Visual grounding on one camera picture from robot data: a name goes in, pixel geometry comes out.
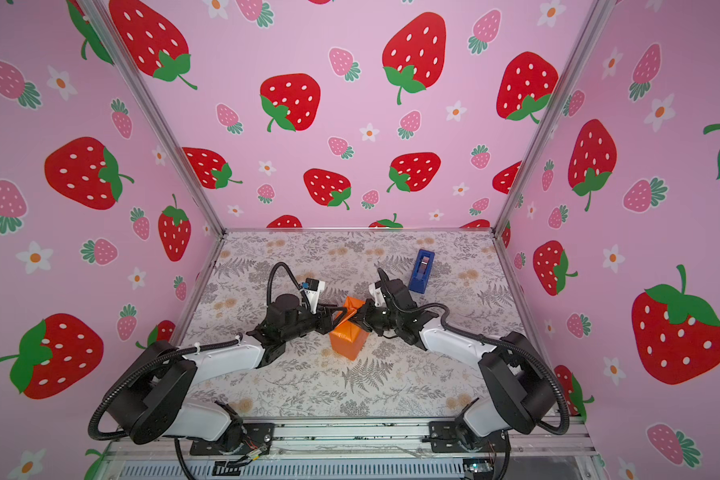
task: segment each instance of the orange box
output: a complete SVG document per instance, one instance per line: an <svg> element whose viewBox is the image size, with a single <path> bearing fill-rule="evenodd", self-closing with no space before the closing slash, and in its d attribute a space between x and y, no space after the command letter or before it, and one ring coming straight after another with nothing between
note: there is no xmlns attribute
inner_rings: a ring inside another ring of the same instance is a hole
<svg viewBox="0 0 720 480"><path fill-rule="evenodd" d="M331 348L333 348L333 351L353 361L358 358L358 354L365 345L365 340L368 338L369 332L364 331L359 326L350 322L349 319L354 316L358 308L363 305L365 305L365 301L348 296L347 301L344 302L344 306L347 309L346 318L330 333Z"/></svg>

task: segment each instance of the pink wall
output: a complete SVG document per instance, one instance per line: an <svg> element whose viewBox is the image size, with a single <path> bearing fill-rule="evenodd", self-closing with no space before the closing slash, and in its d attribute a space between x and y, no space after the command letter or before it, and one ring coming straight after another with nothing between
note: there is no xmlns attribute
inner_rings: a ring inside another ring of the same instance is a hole
<svg viewBox="0 0 720 480"><path fill-rule="evenodd" d="M226 226L262 227L282 215L309 227L368 226L396 215L403 226L433 227L495 222L507 188L494 188L494 178L498 184L505 173L514 175L536 127L529 114L536 111L537 119L544 114L542 97L554 87L554 71L564 67L591 2L554 0L542 8L434 0L146 4L111 0L110 14L179 142L205 149L191 151L191 159L199 162L202 153L222 158L232 180L242 182L223 181L215 189L211 163L197 168L201 181L212 187L206 193ZM416 18L406 33L395 36ZM167 61L157 54L163 49ZM524 52L534 54L510 66ZM180 58L186 54L190 57ZM527 69L532 63L533 71ZM407 64L416 68L412 80L396 71ZM276 78L288 74L306 75ZM514 90L507 91L508 84ZM308 90L279 94L303 85ZM284 116L278 122L262 108L261 92L270 113ZM505 120L526 97L526 109ZM278 106L284 108L280 114ZM452 118L455 110L460 115ZM398 134L403 127L413 137L404 140L407 134ZM473 154L479 145L488 152ZM347 147L352 156L343 158ZM393 176L410 192L390 179L393 159L407 154L398 159L405 162L398 171L406 174L410 168L413 178ZM428 174L436 164L439 169ZM325 171L307 175L307 182L316 182L308 189L304 176L311 169ZM460 187L468 190L461 195ZM327 206L331 191L341 194L337 206ZM366 209L363 202L375 207Z"/></svg>
<svg viewBox="0 0 720 480"><path fill-rule="evenodd" d="M720 2L615 6L576 88L511 218L516 274L610 477L720 478Z"/></svg>
<svg viewBox="0 0 720 480"><path fill-rule="evenodd" d="M83 43L65 2L0 2L0 357L20 354L0 362L0 478L25 478L22 469L85 476L98 458L86 450L106 446L88 438L90 414L139 354L136 342L177 321L186 301L174 279L182 276L191 294L212 244L173 166L156 162L157 139L115 66L97 57L108 58L98 44L87 44L83 59ZM29 108L26 100L38 97ZM113 118L117 98L127 117ZM135 180L121 178L117 202L114 165L108 160L109 175L99 165L104 148ZM176 262L158 238L172 194L192 226ZM139 220L134 229L135 207L148 227ZM93 263L83 258L83 244L98 239L114 245L116 258L105 242L87 257ZM128 305L136 313L121 315Z"/></svg>

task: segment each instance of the floral patterned surface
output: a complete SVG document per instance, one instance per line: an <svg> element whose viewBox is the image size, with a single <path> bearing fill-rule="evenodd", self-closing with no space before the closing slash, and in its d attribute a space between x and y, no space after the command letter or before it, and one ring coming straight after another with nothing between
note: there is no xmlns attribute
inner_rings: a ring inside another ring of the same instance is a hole
<svg viewBox="0 0 720 480"><path fill-rule="evenodd" d="M321 302L368 298L381 266L410 278L418 249L435 252L419 302L444 302L453 323L475 332L523 331L488 233L467 231L232 233L206 286L183 344L218 342L264 318L266 280L278 261L298 280L324 280ZM273 294L292 292L278 272ZM260 370L234 372L190 390L195 399L228 402L243 416L449 416L487 395L480 372L400 339L371 335L352 362L312 332Z"/></svg>

